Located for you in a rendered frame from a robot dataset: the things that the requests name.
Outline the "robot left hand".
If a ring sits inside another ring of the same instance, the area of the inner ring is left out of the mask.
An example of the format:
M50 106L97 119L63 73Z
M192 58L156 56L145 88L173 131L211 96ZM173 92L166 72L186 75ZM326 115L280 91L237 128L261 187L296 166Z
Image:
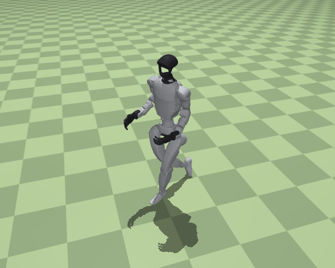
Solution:
M158 137L155 136L155 138L157 140L155 138L153 138L154 143L157 144L157 145L162 145L164 143L168 143L171 140L175 140L176 136L179 135L179 133L180 133L179 131L174 131L170 135L165 135L165 134L162 133L161 135L164 136L164 137L163 138L158 138Z

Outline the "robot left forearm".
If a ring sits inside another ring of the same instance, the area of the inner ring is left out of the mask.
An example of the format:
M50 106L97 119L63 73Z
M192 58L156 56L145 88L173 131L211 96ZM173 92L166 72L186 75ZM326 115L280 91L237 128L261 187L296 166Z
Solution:
M180 132L179 135L176 136L176 140L179 139L179 137L180 137L180 135L181 135L181 133L182 133L182 131L183 131L185 125L188 123L190 114L191 114L191 112L188 111L188 113L187 113L187 115L186 115L186 118L184 118L184 117L180 117L180 118L179 118L178 123L177 123L177 125L176 125L176 127L175 127L175 129L174 129L174 131L179 131L179 132ZM173 131L173 132L174 132L174 131Z

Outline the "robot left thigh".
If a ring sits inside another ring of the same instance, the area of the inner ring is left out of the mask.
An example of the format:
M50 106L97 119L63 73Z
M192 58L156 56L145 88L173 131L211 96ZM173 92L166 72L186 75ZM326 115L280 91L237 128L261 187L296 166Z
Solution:
M186 144L186 141L187 141L187 137L183 133L181 133L179 139L169 141L166 147L164 157L162 159L161 168L160 168L160 171L163 172L164 175L167 174L170 168L172 167L174 160L179 154L180 147Z

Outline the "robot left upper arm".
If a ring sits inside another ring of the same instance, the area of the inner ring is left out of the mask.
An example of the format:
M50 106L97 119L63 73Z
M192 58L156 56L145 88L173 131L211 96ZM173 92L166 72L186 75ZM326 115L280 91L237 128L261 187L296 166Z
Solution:
M188 111L190 111L190 95L191 92L187 87L179 85L176 88L176 95L181 101L182 109L180 109L180 117L186 118Z

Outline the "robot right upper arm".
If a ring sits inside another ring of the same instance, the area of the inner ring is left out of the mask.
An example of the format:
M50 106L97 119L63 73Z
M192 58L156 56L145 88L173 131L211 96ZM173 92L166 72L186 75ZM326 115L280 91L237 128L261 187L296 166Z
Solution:
M157 75L153 75L151 76L148 80L147 80L147 83L148 85L150 86L150 91L151 91L151 96L150 96L150 100L154 103L154 93L153 93L153 82L154 80L157 78L158 76Z

